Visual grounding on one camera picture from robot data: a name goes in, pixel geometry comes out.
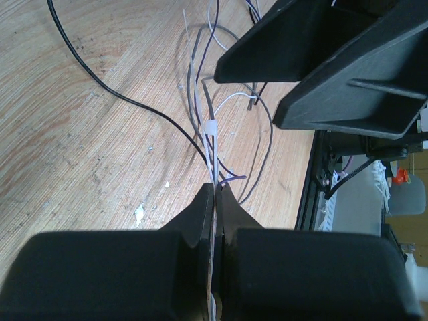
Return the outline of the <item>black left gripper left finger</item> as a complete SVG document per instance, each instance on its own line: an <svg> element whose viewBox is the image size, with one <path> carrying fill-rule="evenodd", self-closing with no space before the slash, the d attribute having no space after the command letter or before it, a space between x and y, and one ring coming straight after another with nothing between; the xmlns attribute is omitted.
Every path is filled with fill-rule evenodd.
<svg viewBox="0 0 428 321"><path fill-rule="evenodd" d="M190 248L197 247L213 214L214 186L204 183L193 200L175 215L160 231L179 232Z"/></svg>

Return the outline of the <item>white zip tie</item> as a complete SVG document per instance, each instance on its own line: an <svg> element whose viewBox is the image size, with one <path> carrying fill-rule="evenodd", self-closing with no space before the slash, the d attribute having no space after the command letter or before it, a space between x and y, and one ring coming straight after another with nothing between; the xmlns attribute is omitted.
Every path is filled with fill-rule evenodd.
<svg viewBox="0 0 428 321"><path fill-rule="evenodd" d="M201 69L205 62L208 49L213 41L216 27L211 24L201 26L198 32L197 38L193 45L191 45L191 38L189 34L189 24L187 21L187 14L183 12L183 22L185 26L185 35L187 38L187 49L189 54L189 67L187 72L187 98L189 107L190 121L195 131L195 134L203 145L203 157L206 162L207 170L209 173L210 181L213 185L219 182L219 160L217 157L218 144L217 144L217 121L214 115L214 109L211 101L211 97L203 86L203 96L207 103L207 115L203 115L203 107L201 102L201 95L199 93L199 84L202 84ZM197 46L199 44L200 33L208 29L210 31L209 40L203 51L201 61L198 66L195 65L195 56Z"/></svg>

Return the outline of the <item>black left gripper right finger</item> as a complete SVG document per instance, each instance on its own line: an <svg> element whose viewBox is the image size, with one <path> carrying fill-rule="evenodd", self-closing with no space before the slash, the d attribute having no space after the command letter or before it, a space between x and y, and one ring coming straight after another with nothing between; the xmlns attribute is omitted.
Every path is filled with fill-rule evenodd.
<svg viewBox="0 0 428 321"><path fill-rule="evenodd" d="M263 226L241 207L229 184L217 185L216 210L226 245L232 244L238 229L263 229Z"/></svg>

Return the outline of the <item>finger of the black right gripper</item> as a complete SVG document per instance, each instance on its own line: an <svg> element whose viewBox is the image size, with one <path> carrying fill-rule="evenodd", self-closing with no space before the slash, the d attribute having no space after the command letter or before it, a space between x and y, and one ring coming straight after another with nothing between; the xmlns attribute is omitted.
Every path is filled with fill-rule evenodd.
<svg viewBox="0 0 428 321"><path fill-rule="evenodd" d="M215 68L219 84L297 82L386 15L396 1L276 1Z"/></svg>
<svg viewBox="0 0 428 321"><path fill-rule="evenodd" d="M427 2L399 1L282 98L281 129L396 140L427 103Z"/></svg>

